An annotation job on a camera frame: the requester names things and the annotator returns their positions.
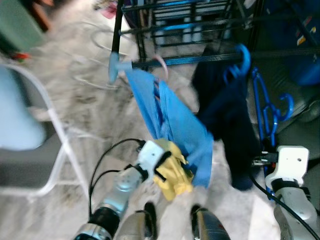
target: floor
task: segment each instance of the floor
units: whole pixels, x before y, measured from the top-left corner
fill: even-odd
[[[100,154],[112,143],[133,137],[151,139],[139,113],[126,80],[118,80],[117,88],[106,85],[108,51],[90,41],[90,33],[97,29],[88,23],[106,28],[114,20],[107,20],[91,8],[87,0],[70,0],[53,16],[53,26],[45,43],[32,50],[32,58],[22,65],[29,68],[44,84],[59,118],[68,131],[86,131],[98,138],[73,138],[72,148],[81,163],[87,179]],[[100,36],[104,44],[111,44],[111,34]],[[136,56],[135,45],[127,40],[121,49]],[[172,51],[161,49],[159,54]],[[186,46],[179,53],[189,53]],[[195,65],[169,68],[169,86],[193,111],[197,101],[189,87]],[[161,68],[153,71],[163,77]],[[90,80],[101,89],[83,84]],[[134,145],[115,150],[114,157],[106,157],[102,169],[120,169],[136,159]],[[68,161],[65,162],[60,181],[76,179]],[[96,205],[110,189],[113,176],[106,176],[95,189]],[[232,240],[280,239],[278,224],[273,217],[273,206],[256,188],[241,192],[230,186],[229,167],[222,142],[215,142],[212,179],[208,189],[196,187],[191,193],[177,196],[167,202],[152,182],[144,183],[132,196],[125,215],[141,209],[151,200],[156,203],[159,239],[190,240],[189,212],[199,203],[218,216]],[[87,220],[88,204],[78,185],[58,184],[41,198],[0,195],[0,240],[68,240]]]

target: black metal rack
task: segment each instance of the black metal rack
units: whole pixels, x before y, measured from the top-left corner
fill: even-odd
[[[204,44],[210,42],[223,42],[226,31],[246,31],[248,37],[242,41],[251,53],[252,59],[283,58],[299,55],[317,55],[320,47],[317,41],[306,29],[301,16],[291,7],[290,2],[284,2],[283,9],[290,9],[290,13],[263,15],[265,0],[256,0],[252,14],[247,12],[241,0],[154,0],[153,3],[138,5],[124,5],[124,0],[118,0],[116,21],[114,26],[112,52],[119,52],[120,36],[133,34],[136,39],[139,52],[139,61],[132,62],[133,68],[160,66],[157,60],[148,59],[145,40],[152,39],[154,48],[182,46],[191,44]],[[143,11],[151,15],[151,25],[146,26]],[[123,15],[131,13],[135,19],[134,28],[121,31]],[[261,24],[264,21],[296,21],[300,31],[310,43],[309,47],[291,49],[256,50]],[[200,34],[193,39],[190,36]],[[174,38],[165,42],[165,38]],[[216,54],[211,56],[186,55],[163,56],[165,63],[169,65],[190,64],[198,62],[234,61],[239,60],[240,55],[235,52]]]

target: wire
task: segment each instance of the wire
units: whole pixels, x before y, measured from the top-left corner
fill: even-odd
[[[139,145],[142,145],[145,143],[145,141],[143,140],[140,140],[140,139],[137,139],[137,138],[127,138],[127,139],[124,139],[124,140],[121,140],[119,142],[117,142],[116,144],[112,145],[110,148],[108,148],[100,157],[100,159],[98,160],[98,162],[96,163],[95,167],[94,167],[94,170],[93,170],[93,173],[92,173],[92,176],[91,176],[91,180],[90,180],[90,184],[89,184],[89,189],[88,189],[88,193],[89,193],[89,200],[88,200],[88,212],[89,212],[89,219],[91,218],[92,216],[92,201],[91,201],[91,198],[92,198],[92,193],[93,193],[93,188],[94,186],[96,186],[98,180],[104,175],[104,174],[107,174],[107,173],[111,173],[111,170],[109,170],[109,172],[103,172],[101,173],[97,180],[94,182],[94,185],[93,185],[93,181],[94,181],[94,178],[95,178],[95,174],[97,172],[97,169],[98,167],[100,166],[101,162],[103,161],[104,157],[112,150],[114,149],[115,147],[119,146],[120,144],[123,144],[125,142],[129,142],[129,141],[135,141],[137,142]]]
[[[281,207],[283,207],[285,210],[287,210],[295,219],[297,219],[307,230],[308,232],[314,237],[316,240],[320,240],[320,237],[317,235],[317,233],[298,215],[296,214],[290,207],[288,207],[284,202],[282,202],[279,198],[276,196],[273,196],[269,192],[267,192],[262,186],[260,186],[255,178],[252,176],[252,173],[249,172],[249,177],[253,184],[261,190],[264,194],[266,194],[269,198],[274,200],[277,204],[279,204]]]

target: white chair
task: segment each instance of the white chair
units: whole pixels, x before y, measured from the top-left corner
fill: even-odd
[[[73,152],[49,96],[40,81],[26,69],[16,65],[2,65],[13,71],[30,103],[30,107],[45,110],[50,121],[44,123],[46,140],[33,150],[11,151],[0,149],[0,194],[40,197],[47,194],[57,183],[60,170],[67,156],[78,184],[88,197],[88,181]],[[74,185],[75,181],[63,181]]]

